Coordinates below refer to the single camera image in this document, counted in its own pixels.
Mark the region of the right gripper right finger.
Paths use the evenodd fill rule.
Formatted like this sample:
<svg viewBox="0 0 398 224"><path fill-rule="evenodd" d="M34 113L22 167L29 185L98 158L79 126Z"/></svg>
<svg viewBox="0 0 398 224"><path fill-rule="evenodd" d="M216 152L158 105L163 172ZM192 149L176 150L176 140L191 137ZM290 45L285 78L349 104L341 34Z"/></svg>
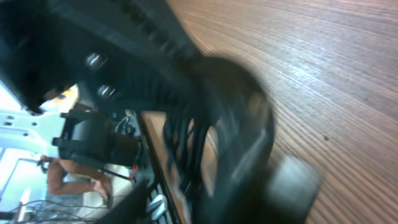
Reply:
<svg viewBox="0 0 398 224"><path fill-rule="evenodd" d="M268 165L275 120L265 89L225 58L204 58L188 73L193 93L167 115L164 140L192 222L304 223L322 178L294 157Z"/></svg>

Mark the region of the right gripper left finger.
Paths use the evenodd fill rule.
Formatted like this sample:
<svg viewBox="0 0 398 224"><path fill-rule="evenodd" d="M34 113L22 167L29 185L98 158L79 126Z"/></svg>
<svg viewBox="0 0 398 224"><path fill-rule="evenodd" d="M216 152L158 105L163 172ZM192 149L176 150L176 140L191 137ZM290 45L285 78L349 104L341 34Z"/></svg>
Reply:
<svg viewBox="0 0 398 224"><path fill-rule="evenodd" d="M202 58L166 1L1 2L1 80L35 113L75 84L104 111L183 110Z"/></svg>

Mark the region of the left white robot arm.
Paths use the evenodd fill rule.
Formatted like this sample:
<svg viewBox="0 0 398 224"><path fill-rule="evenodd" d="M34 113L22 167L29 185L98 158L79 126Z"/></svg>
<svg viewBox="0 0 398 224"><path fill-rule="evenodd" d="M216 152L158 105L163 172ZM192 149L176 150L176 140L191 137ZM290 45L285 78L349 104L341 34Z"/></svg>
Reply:
<svg viewBox="0 0 398 224"><path fill-rule="evenodd" d="M1 147L27 149L95 169L105 164L132 166L141 152L139 141L116 133L110 119L82 110L39 116L1 110Z"/></svg>

